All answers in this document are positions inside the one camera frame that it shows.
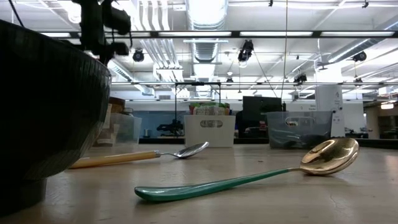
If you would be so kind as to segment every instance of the spoon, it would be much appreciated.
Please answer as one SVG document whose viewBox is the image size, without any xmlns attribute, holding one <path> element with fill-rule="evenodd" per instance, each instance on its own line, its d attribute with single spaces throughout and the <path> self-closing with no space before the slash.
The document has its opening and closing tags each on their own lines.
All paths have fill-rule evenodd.
<svg viewBox="0 0 398 224">
<path fill-rule="evenodd" d="M 331 139 L 317 145 L 308 152 L 301 160 L 300 167 L 273 170 L 261 174 L 189 186 L 136 187 L 134 191 L 136 195 L 145 200 L 173 201 L 212 194 L 241 184 L 292 171 L 301 170 L 313 175 L 328 175 L 347 168 L 357 158 L 358 152 L 359 145 L 355 139 Z"/>
<path fill-rule="evenodd" d="M 94 167 L 94 166 L 103 166 L 109 164 L 116 164 L 121 162 L 130 162 L 130 161 L 138 161 L 143 159 L 153 159 L 158 158 L 161 155 L 171 155 L 178 159 L 186 159 L 195 154 L 198 154 L 200 151 L 204 150 L 209 145 L 208 142 L 196 144 L 194 146 L 190 146 L 188 148 L 179 150 L 175 153 L 171 152 L 159 152 L 149 151 L 149 152 L 135 152 L 135 153 L 127 153 L 120 154 L 114 156 L 99 156 L 99 157 L 87 157 L 81 158 L 77 162 L 74 163 L 69 169 L 78 169 L 78 168 L 86 168 L 86 167 Z"/>
</svg>

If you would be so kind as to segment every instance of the white box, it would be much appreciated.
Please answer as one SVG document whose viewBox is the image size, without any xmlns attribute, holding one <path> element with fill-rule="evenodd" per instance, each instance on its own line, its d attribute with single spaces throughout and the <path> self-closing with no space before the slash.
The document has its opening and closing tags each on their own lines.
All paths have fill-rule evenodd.
<svg viewBox="0 0 398 224">
<path fill-rule="evenodd" d="M 232 147 L 235 116 L 184 116 L 185 146 L 208 141 L 209 147 Z"/>
</svg>

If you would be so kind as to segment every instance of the computer monitor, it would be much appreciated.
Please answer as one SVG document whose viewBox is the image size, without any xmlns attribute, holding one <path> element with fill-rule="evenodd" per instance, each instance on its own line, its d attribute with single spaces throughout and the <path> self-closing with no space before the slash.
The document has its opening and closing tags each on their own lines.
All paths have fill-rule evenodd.
<svg viewBox="0 0 398 224">
<path fill-rule="evenodd" d="M 261 96 L 243 97 L 243 120 L 265 121 L 266 113 L 275 111 L 283 111 L 281 98 Z"/>
</svg>

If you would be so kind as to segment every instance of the workbench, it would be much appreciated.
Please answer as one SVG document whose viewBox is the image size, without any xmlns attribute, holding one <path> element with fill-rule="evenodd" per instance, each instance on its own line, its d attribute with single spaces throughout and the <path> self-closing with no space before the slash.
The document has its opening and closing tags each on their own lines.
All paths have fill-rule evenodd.
<svg viewBox="0 0 398 224">
<path fill-rule="evenodd" d="M 182 147 L 140 145 L 136 150 Z M 96 150 L 88 155 L 102 153 L 106 154 Z M 291 172 L 176 202 L 150 203 L 134 193 L 138 185 L 198 184 L 294 167 L 305 153 L 235 145 L 208 148 L 186 160 L 162 156 L 66 170 L 48 179 L 43 202 L 0 218 L 0 223 L 398 223 L 397 150 L 361 148 L 350 167 L 328 177 Z"/>
</svg>

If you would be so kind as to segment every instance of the blue wall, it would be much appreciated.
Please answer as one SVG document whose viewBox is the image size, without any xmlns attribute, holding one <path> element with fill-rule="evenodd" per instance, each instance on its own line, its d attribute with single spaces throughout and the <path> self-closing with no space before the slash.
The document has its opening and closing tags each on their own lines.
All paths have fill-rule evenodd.
<svg viewBox="0 0 398 224">
<path fill-rule="evenodd" d="M 189 111 L 178 111 L 177 120 L 184 122 L 184 115 L 189 115 Z M 150 130 L 150 137 L 157 138 L 161 134 L 170 134 L 169 131 L 157 131 L 160 124 L 171 124 L 174 119 L 174 111 L 135 111 L 134 116 L 142 118 L 140 138 L 144 135 L 144 130 Z"/>
</svg>

